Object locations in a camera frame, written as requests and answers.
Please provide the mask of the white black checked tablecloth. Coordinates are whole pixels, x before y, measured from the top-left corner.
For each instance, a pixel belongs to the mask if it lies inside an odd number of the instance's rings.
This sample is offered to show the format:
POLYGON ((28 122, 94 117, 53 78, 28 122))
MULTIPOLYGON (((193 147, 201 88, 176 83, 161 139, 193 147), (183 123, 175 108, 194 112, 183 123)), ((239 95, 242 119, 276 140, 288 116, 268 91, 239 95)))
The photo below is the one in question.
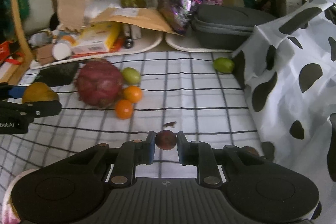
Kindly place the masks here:
POLYGON ((97 110, 79 100, 75 86, 57 86, 62 111, 38 118, 24 135, 1 136, 1 191, 21 172, 38 169, 99 143, 120 147, 164 128, 214 148, 233 144, 261 150, 243 91, 233 75, 218 73, 220 53, 152 52, 114 56, 119 69, 141 73, 143 98, 130 119, 113 109, 97 110))

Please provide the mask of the white cylindrical jar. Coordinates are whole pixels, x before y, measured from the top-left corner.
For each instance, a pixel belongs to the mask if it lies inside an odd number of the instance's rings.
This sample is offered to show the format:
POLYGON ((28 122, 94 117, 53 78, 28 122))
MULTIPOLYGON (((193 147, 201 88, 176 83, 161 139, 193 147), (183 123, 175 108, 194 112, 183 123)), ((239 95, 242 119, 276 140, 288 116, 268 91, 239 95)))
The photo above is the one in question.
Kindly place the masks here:
POLYGON ((52 47, 52 56, 55 60, 64 60, 72 56, 72 48, 66 40, 60 40, 52 47))

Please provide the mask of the white tray right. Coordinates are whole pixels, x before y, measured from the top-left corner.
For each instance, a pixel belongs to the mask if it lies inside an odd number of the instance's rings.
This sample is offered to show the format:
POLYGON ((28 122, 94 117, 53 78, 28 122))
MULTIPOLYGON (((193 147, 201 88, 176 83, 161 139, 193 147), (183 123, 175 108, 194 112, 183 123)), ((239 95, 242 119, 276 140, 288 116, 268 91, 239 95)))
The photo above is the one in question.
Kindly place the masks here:
POLYGON ((200 45, 193 35, 180 36, 175 34, 165 34, 165 41, 169 46, 178 51, 183 52, 225 52, 231 53, 229 50, 216 50, 204 48, 200 45))

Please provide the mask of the yellow brown mango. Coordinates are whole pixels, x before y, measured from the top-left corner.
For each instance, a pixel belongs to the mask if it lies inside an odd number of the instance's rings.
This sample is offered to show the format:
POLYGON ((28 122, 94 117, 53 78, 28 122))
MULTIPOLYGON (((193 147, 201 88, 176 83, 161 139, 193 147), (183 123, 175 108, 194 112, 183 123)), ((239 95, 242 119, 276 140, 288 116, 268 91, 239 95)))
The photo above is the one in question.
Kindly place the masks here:
POLYGON ((28 86, 22 95, 22 103, 58 100, 58 94, 48 85, 41 82, 36 82, 28 86))

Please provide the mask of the black flat power bank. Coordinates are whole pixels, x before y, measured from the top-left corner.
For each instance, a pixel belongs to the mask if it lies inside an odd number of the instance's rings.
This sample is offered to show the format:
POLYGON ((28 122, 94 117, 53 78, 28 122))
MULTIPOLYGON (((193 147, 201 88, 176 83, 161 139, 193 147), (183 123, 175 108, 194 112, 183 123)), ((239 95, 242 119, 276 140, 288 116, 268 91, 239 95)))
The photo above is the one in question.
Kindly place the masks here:
POLYGON ((55 65, 42 69, 35 78, 34 82, 44 83, 51 88, 56 86, 69 85, 74 79, 78 69, 78 63, 55 65))

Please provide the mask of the cow print cloth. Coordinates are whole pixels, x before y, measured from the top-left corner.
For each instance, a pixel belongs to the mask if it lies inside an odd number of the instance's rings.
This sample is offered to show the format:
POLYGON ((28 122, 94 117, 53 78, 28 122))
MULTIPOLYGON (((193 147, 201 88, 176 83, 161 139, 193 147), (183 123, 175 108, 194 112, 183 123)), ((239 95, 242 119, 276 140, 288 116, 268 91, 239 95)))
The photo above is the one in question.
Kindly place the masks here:
POLYGON ((310 0, 256 26, 232 55, 235 77, 275 161, 335 203, 335 0, 310 0))

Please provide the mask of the green fruit near cloth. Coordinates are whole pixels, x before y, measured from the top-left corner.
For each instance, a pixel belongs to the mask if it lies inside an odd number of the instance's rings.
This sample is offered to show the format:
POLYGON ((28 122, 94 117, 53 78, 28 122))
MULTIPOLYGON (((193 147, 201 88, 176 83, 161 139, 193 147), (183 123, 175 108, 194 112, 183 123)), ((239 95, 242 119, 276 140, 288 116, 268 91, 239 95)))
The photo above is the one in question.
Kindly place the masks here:
POLYGON ((220 73, 230 74, 233 72, 235 64, 228 58, 219 57, 213 62, 213 67, 220 73))

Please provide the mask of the green fruit near dragonfruit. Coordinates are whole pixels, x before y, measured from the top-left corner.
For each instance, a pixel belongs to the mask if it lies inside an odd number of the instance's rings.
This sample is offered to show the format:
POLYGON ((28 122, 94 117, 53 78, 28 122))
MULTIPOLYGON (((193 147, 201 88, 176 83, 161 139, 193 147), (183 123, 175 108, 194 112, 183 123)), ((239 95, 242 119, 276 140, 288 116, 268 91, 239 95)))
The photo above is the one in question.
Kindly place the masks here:
POLYGON ((141 74, 134 68, 124 68, 121 73, 129 85, 136 85, 141 81, 141 74))

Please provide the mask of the yellow white box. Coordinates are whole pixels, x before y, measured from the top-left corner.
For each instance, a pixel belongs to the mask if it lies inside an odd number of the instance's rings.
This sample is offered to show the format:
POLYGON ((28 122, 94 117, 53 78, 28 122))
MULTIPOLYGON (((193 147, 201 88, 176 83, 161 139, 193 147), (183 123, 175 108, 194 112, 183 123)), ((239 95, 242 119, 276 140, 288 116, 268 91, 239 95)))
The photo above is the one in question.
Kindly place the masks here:
POLYGON ((86 53, 106 53, 111 50, 121 32, 117 22, 100 22, 87 27, 76 38, 72 46, 75 55, 86 53))

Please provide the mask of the white tray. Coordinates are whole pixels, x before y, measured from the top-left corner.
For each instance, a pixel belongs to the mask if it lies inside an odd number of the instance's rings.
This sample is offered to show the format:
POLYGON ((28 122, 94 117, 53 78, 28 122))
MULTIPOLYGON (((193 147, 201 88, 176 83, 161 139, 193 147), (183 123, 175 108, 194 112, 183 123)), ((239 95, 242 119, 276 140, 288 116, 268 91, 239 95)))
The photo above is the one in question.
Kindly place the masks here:
POLYGON ((162 39, 163 39, 163 32, 144 29, 142 31, 142 38, 136 40, 134 42, 134 46, 130 49, 121 48, 118 52, 108 52, 108 53, 95 54, 91 56, 75 57, 66 60, 54 61, 53 63, 49 63, 46 65, 40 65, 37 61, 33 60, 30 63, 30 69, 35 70, 76 61, 143 53, 152 50, 153 48, 158 46, 161 43, 162 39))
POLYGON ((204 48, 200 45, 193 35, 180 36, 175 34, 165 34, 165 41, 169 46, 178 51, 183 52, 225 52, 231 53, 229 50, 216 50, 204 48))

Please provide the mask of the orange kumquat front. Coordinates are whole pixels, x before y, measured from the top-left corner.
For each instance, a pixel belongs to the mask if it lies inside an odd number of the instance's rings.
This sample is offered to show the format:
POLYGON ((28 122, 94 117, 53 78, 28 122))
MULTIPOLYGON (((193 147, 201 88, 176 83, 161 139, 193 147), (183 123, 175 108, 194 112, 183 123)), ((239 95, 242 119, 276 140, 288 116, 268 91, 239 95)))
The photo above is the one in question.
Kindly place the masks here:
POLYGON ((133 114, 133 104, 129 100, 119 100, 114 106, 118 119, 129 119, 133 114))

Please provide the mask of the dark red grape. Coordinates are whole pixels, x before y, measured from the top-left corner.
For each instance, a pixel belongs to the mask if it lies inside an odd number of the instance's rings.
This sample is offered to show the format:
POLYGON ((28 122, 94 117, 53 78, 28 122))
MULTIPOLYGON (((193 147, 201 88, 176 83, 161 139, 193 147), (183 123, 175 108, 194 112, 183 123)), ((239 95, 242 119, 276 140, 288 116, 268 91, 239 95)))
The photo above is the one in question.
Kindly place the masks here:
POLYGON ((177 136, 170 130, 163 130, 156 134, 155 145, 163 150, 169 151, 177 144, 177 136))

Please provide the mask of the dark grey zip case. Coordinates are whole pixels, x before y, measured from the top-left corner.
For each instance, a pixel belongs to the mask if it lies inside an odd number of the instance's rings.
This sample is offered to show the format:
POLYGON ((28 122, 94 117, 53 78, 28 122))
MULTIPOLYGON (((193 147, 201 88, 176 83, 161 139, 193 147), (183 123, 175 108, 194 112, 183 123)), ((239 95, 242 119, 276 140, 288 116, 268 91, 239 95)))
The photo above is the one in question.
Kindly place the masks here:
POLYGON ((253 33, 255 26, 276 18, 246 7, 201 5, 192 22, 192 34, 203 48, 234 51, 253 33))

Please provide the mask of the brown paper bag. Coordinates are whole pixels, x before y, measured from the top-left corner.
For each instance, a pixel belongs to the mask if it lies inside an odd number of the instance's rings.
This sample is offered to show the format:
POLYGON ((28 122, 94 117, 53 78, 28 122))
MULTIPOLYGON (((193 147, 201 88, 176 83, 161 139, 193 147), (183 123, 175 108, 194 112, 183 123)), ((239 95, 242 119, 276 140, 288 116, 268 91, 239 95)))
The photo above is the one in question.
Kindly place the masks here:
POLYGON ((85 27, 84 12, 93 0, 57 0, 60 29, 80 31, 85 27))

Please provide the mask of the orange kumquat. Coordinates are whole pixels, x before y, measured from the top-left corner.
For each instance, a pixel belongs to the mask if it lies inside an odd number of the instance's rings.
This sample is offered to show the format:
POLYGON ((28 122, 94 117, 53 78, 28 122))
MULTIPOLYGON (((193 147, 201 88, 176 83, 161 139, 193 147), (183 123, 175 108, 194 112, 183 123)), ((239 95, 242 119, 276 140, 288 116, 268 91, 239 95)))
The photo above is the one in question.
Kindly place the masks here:
POLYGON ((143 92, 137 86, 129 86, 123 90, 123 97, 131 103, 137 103, 142 100, 143 92))
POLYGON ((133 104, 129 100, 119 100, 114 106, 118 119, 129 119, 133 114, 133 104))

